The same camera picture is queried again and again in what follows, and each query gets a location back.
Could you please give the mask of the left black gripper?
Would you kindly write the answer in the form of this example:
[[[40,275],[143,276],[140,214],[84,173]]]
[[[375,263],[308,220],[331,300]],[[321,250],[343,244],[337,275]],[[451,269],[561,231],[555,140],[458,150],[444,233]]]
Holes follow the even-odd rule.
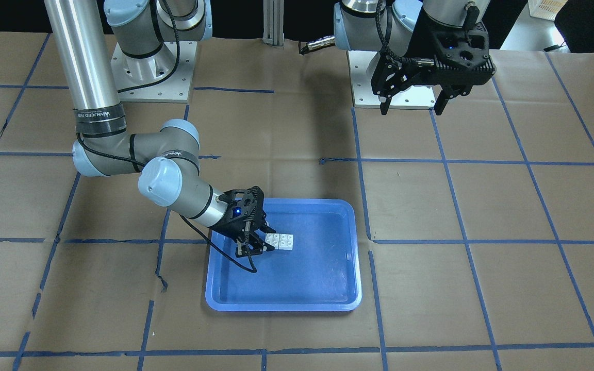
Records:
[[[496,73],[489,53],[488,31],[477,15],[467,15],[460,28],[424,21],[431,43],[423,56],[399,56],[389,46],[391,22],[385,29],[376,22],[381,42],[379,61],[371,78],[379,96],[381,115],[387,115],[393,96],[412,86],[441,86],[434,113],[442,115],[448,102],[467,96],[473,86],[484,85]]]

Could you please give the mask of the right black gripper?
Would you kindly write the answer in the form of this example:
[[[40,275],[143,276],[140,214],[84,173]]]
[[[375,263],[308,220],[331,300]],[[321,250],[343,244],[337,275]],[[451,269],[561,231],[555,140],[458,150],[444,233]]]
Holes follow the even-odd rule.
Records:
[[[236,258],[274,251],[275,247],[256,233],[257,230],[265,234],[277,233],[265,219],[266,213],[262,209],[264,192],[260,187],[229,190],[216,200],[224,202],[226,209],[221,220],[210,229],[235,240]]]

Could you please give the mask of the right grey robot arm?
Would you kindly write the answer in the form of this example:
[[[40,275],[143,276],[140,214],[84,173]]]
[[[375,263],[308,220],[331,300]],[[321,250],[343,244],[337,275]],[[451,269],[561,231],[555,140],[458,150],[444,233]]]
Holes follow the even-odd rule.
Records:
[[[172,79],[190,43],[207,41],[209,1],[106,1],[104,12],[118,38],[132,85],[118,88],[109,65],[101,16],[95,1],[47,1],[47,14],[74,104],[73,162],[80,174],[109,177],[139,174],[139,192],[179,214],[195,229],[204,226],[236,242],[238,257],[273,246],[262,187],[219,189],[202,176],[204,139],[223,143],[246,172],[256,153],[299,145],[306,122],[316,129],[317,149],[349,148],[342,106],[328,95],[288,94],[278,104],[239,103],[196,95],[196,119],[172,119],[152,133],[129,133],[120,94],[151,89]]]

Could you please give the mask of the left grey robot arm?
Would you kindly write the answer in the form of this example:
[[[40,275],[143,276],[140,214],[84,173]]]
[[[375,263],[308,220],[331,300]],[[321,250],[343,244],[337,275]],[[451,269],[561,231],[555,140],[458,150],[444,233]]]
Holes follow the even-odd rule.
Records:
[[[437,115],[496,72],[482,18],[488,1],[340,1],[334,6],[339,49],[375,52],[370,87],[385,115],[398,94],[439,86]]]

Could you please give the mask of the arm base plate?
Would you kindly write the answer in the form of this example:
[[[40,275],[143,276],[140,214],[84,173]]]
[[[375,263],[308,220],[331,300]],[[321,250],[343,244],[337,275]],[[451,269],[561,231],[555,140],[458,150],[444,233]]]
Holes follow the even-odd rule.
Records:
[[[380,99],[372,92],[371,78],[379,54],[371,51],[348,51],[353,103],[357,108],[379,108]],[[436,97],[431,86],[412,86],[392,97],[390,108],[429,110]]]
[[[119,99],[130,103],[188,103],[196,62],[196,41],[181,41],[179,64],[175,66],[175,42],[167,42],[155,56],[135,59],[116,45],[111,69],[117,90],[156,83],[151,87],[119,92]]]

